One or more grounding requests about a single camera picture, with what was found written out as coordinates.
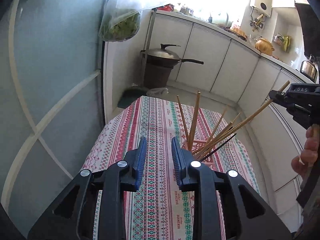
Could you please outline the person's right hand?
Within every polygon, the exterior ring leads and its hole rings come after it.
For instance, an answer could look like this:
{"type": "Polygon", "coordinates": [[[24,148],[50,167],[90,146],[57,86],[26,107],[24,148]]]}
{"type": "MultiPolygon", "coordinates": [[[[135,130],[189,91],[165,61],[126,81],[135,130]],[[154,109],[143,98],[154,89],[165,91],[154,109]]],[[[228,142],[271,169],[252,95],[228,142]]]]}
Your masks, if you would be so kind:
{"type": "Polygon", "coordinates": [[[312,167],[318,158],[318,147],[319,125],[314,124],[306,130],[306,142],[301,154],[291,161],[292,169],[303,179],[307,174],[308,168],[312,167]]]}

